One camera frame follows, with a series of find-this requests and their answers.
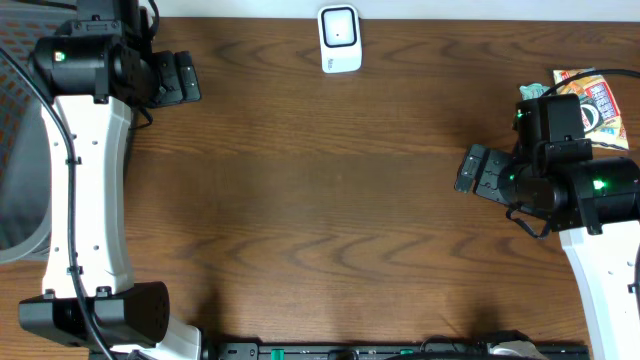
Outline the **green wipes pack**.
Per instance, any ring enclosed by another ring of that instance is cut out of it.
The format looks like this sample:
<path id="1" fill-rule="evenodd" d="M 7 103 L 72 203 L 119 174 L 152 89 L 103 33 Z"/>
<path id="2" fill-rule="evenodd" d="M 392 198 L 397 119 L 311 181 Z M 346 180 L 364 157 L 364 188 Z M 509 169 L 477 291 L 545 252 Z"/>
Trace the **green wipes pack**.
<path id="1" fill-rule="evenodd" d="M 542 96 L 550 87 L 542 85 L 540 83 L 532 83 L 529 85 L 522 85 L 519 87 L 520 94 L 523 100 L 531 100 Z"/>

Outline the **yellow wet wipes pack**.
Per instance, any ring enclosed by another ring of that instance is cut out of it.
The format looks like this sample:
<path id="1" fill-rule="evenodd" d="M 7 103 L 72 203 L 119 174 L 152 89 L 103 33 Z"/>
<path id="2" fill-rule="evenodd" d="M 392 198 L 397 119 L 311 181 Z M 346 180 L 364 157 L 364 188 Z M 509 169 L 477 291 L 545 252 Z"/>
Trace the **yellow wet wipes pack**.
<path id="1" fill-rule="evenodd" d="M 594 147 L 628 151 L 629 144 L 621 111 L 609 84 L 602 75 L 590 75 L 573 80 L 556 90 L 559 95 L 576 94 L 580 105 L 589 103 L 600 111 L 603 124 L 590 133 L 585 133 Z"/>

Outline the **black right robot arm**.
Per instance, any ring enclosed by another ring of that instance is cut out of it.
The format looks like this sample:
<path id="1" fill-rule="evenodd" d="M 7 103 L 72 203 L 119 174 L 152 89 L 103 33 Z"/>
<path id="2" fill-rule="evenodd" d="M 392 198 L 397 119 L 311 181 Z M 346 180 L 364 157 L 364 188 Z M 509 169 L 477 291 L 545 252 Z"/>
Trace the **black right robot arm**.
<path id="1" fill-rule="evenodd" d="M 577 95 L 517 104 L 510 152 L 470 146 L 454 188 L 499 203 L 531 237 L 558 234 L 596 359 L 639 356 L 639 167 L 597 159 Z"/>

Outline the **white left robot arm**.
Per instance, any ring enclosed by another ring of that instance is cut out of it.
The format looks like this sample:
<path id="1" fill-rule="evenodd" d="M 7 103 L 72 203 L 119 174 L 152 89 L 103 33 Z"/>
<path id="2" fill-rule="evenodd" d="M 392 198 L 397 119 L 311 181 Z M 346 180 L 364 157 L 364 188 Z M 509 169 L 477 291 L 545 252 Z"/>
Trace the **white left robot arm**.
<path id="1" fill-rule="evenodd" d="M 42 106 L 52 224 L 42 292 L 20 303 L 20 325 L 93 359 L 202 359 L 203 334 L 172 315 L 167 286 L 135 280 L 124 229 L 134 118 L 200 99 L 191 55 L 153 50 L 155 2 L 75 10 L 21 71 Z"/>

